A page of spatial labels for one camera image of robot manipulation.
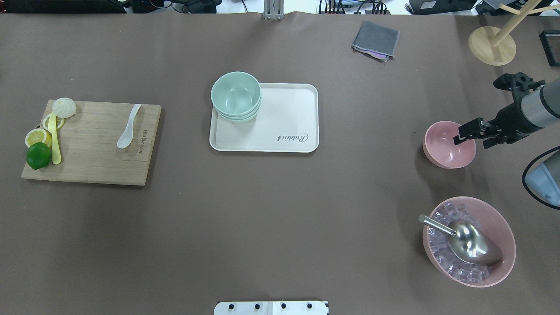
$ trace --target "wooden stand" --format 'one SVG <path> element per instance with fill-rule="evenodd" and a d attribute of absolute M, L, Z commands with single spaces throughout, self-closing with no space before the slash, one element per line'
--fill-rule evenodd
<path fill-rule="evenodd" d="M 499 29 L 493 26 L 484 26 L 474 30 L 469 36 L 470 51 L 482 62 L 492 66 L 503 66 L 508 64 L 515 57 L 516 47 L 514 39 L 510 36 L 510 32 L 519 24 L 527 15 L 544 12 L 559 8 L 560 4 L 549 6 L 546 8 L 534 8 L 539 4 L 540 0 L 529 0 L 521 10 L 515 10 L 504 4 L 500 8 L 515 14 L 509 22 Z"/>

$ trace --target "white floor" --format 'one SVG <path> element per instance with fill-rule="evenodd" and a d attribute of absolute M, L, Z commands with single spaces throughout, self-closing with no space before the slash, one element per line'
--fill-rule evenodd
<path fill-rule="evenodd" d="M 244 0 L 247 10 L 249 12 L 259 12 L 264 11 L 264 0 Z M 325 1 L 322 1 L 321 10 L 324 10 Z M 410 13 L 404 8 L 408 0 L 383 0 L 387 5 L 388 10 L 392 15 L 410 15 Z M 284 13 L 290 13 L 294 11 L 307 12 L 307 13 L 319 13 L 319 3 L 320 0 L 284 0 Z M 166 1 L 165 6 L 168 6 L 170 2 Z M 354 13 L 358 8 L 359 3 L 352 8 L 345 8 L 346 13 Z M 362 6 L 361 12 L 365 13 L 365 10 L 371 10 L 372 4 L 366 3 Z M 176 4 L 176 8 L 180 10 L 181 5 Z M 245 12 L 245 7 L 241 0 L 222 0 L 222 4 L 217 6 L 218 13 L 240 13 Z M 156 12 L 162 11 L 173 11 L 171 8 L 159 9 Z M 477 15 L 476 10 L 473 8 L 470 11 L 460 11 L 453 13 L 444 13 L 449 15 Z M 556 11 L 547 11 L 541 14 L 542 16 L 559 16 Z"/>

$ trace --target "ice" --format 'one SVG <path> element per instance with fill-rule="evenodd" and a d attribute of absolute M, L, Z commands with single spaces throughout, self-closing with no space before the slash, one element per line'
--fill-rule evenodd
<path fill-rule="evenodd" d="M 477 229 L 480 223 L 469 215 L 465 205 L 448 202 L 434 211 L 431 218 L 447 225 L 455 220 L 471 222 Z M 447 235 L 428 228 L 428 241 L 436 262 L 452 277 L 464 283 L 478 283 L 490 275 L 492 267 L 474 265 L 459 259 L 449 247 Z"/>

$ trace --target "light blue plastic part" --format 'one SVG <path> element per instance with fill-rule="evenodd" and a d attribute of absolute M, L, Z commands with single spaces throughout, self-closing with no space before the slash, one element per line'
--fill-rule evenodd
<path fill-rule="evenodd" d="M 558 184 L 552 178 L 546 165 L 540 163 L 525 176 L 525 182 L 542 199 L 551 205 L 560 206 L 560 188 L 558 188 Z"/>

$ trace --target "pink bowl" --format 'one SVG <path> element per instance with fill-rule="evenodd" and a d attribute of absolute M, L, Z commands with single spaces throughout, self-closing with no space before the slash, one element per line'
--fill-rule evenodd
<path fill-rule="evenodd" d="M 475 288 L 486 288 L 488 286 L 496 285 L 502 282 L 511 272 L 514 267 L 516 257 L 516 247 L 514 234 L 511 232 L 509 224 L 506 219 L 491 205 L 482 200 L 473 197 L 453 197 L 440 203 L 431 213 L 430 216 L 443 204 L 452 201 L 456 205 L 465 205 L 471 215 L 476 221 L 480 223 L 480 231 L 484 233 L 491 241 L 496 243 L 503 252 L 503 259 L 501 262 L 492 267 L 492 271 L 488 278 L 479 283 L 464 283 L 449 275 L 437 263 L 436 257 L 430 250 L 430 243 L 428 241 L 428 227 L 424 226 L 422 232 L 422 240 L 424 243 L 424 250 L 428 258 L 436 268 L 441 271 L 448 278 L 453 279 L 461 284 L 472 286 Z"/>
<path fill-rule="evenodd" d="M 431 125 L 424 135 L 422 148 L 430 162 L 444 169 L 462 168 L 474 159 L 477 144 L 469 140 L 456 146 L 453 137 L 459 134 L 460 124 L 441 121 Z"/>

